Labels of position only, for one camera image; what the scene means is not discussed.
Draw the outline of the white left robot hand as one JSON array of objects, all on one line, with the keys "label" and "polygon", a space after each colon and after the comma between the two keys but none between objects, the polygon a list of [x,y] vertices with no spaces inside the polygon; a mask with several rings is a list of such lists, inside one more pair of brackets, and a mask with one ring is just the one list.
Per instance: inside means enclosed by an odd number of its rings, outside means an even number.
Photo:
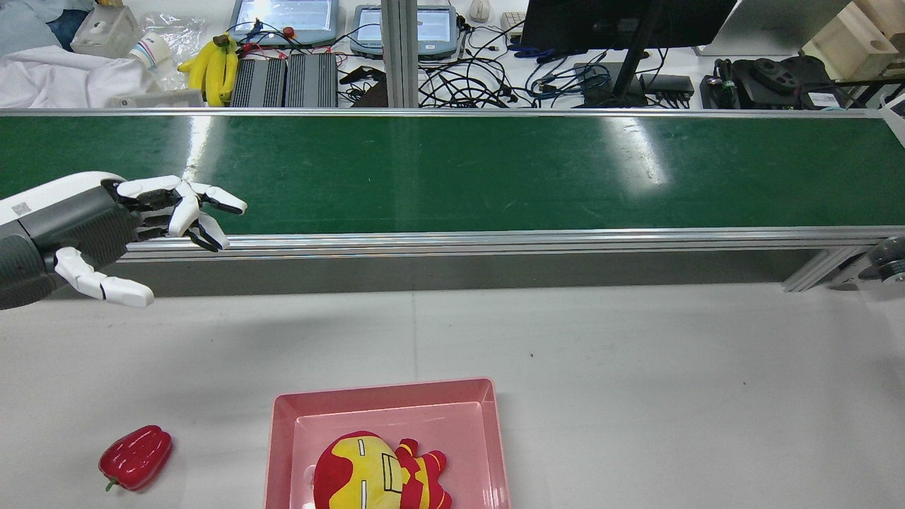
[{"label": "white left robot hand", "polygon": [[63,287],[146,308],[154,293],[138,281],[104,274],[127,245],[189,238],[210,252],[229,246],[203,205],[242,215],[247,204],[217,186],[178,176],[126,180],[110,172],[78,172],[2,200],[1,306],[40,302]]}]

